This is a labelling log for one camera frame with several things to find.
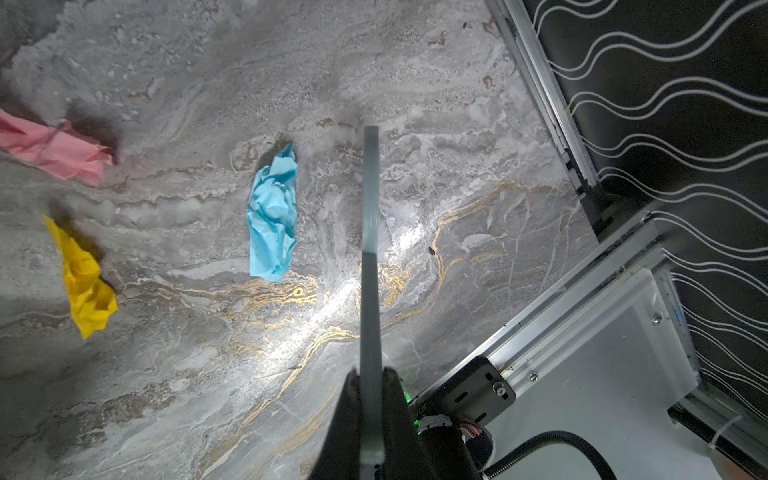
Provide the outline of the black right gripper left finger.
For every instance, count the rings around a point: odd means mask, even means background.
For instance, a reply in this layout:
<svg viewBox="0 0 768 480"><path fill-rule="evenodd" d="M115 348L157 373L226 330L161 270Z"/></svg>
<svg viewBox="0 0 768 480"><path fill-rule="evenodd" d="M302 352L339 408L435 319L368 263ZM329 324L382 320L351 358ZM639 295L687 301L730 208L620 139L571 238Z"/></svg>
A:
<svg viewBox="0 0 768 480"><path fill-rule="evenodd" d="M357 480L360 472L362 402L359 375L346 376L321 453L309 479Z"/></svg>

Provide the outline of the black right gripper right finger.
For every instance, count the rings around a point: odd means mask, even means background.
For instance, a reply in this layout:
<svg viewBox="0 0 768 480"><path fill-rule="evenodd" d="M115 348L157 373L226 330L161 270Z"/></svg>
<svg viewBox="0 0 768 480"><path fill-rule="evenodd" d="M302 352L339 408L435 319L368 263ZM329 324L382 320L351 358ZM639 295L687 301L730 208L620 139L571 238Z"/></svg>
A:
<svg viewBox="0 0 768 480"><path fill-rule="evenodd" d="M384 479L436 479L420 442L397 372L382 372Z"/></svg>

